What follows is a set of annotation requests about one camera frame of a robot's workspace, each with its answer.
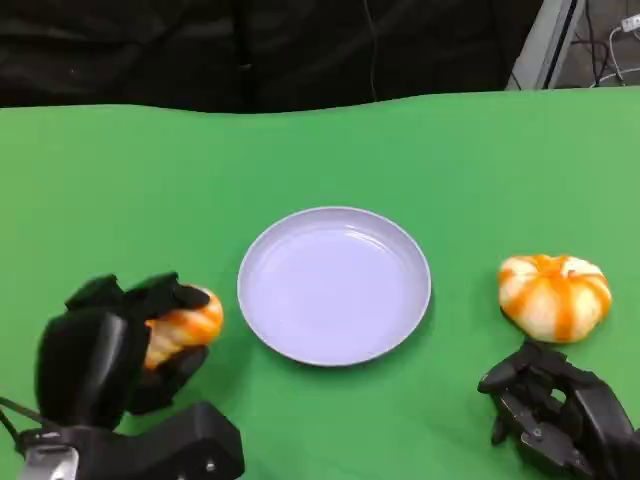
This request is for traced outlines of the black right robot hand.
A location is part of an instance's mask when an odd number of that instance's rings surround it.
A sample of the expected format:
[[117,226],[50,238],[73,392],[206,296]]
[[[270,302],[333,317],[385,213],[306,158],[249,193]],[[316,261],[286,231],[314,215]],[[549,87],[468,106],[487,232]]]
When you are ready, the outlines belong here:
[[513,438],[536,469],[571,479],[639,477],[639,430],[612,388],[562,352],[527,339],[477,390],[496,408],[491,444]]

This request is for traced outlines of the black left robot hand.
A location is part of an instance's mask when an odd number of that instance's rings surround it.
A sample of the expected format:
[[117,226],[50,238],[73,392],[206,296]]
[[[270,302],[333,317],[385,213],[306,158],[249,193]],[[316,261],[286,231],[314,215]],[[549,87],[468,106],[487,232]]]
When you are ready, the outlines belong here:
[[159,328],[177,313],[211,306],[212,293],[180,283],[174,272],[122,289],[115,275],[84,283],[51,319],[37,351],[40,414],[60,426],[115,429],[124,414],[167,408],[208,355],[205,342],[181,340],[151,360]]

